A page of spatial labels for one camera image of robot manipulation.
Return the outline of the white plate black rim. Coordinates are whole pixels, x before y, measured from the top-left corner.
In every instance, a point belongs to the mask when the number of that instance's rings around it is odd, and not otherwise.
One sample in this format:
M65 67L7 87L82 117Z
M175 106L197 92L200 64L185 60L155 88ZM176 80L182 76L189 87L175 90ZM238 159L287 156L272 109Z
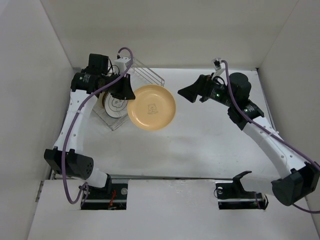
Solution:
M114 98L108 93L103 101L106 114L112 118L121 118L127 114L127 100Z

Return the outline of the yellow bear plate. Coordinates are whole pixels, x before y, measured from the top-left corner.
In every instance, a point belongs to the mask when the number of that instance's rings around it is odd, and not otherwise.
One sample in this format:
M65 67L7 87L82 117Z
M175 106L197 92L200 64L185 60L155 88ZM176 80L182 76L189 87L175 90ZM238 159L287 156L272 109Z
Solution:
M176 100L166 88L149 84L134 91L127 104L127 115L138 128L158 131L167 127L176 115Z

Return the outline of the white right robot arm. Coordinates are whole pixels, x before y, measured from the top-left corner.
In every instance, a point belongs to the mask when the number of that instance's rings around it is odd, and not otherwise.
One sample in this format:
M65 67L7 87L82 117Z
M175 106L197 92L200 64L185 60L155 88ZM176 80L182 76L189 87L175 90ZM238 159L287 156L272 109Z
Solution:
M286 143L271 126L263 111L250 99L251 83L243 73L232 73L223 80L219 75L201 74L195 83L178 90L189 102L214 100L227 106L227 114L249 136L274 165L278 177L253 176L244 171L233 178L232 193L243 197L248 192L271 194L291 206L316 190L320 167Z

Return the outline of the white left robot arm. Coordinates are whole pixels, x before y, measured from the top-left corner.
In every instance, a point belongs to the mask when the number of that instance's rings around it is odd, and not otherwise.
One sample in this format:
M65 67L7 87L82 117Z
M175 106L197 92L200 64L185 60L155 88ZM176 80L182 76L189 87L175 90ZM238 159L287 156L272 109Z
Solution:
M44 159L52 170L62 176L65 192L67 178L83 181L82 191L94 189L100 198L112 192L112 179L99 170L92 157L84 154L84 138L91 112L99 95L107 92L119 100L133 100L129 70L132 57L118 56L114 63L106 55L91 53L88 65L75 73L70 85L70 98L59 137L51 149L44 151Z

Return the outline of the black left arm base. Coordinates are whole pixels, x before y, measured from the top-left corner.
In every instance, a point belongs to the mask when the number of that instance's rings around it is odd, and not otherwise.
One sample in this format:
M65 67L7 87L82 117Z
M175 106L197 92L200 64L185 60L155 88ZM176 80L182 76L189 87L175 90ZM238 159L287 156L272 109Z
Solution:
M112 179L111 189L89 187L89 194L83 194L80 204L81 210L108 210L118 211L127 209L129 190L128 179Z

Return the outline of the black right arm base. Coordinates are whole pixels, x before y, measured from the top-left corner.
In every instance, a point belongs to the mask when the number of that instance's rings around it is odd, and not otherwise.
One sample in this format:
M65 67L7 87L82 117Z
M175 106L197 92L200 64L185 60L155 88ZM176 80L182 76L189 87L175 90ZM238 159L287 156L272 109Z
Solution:
M217 198L219 210L266 210L269 205L265 194L246 191L241 179L252 173L244 171L234 176L232 180L218 180L215 182L213 195Z

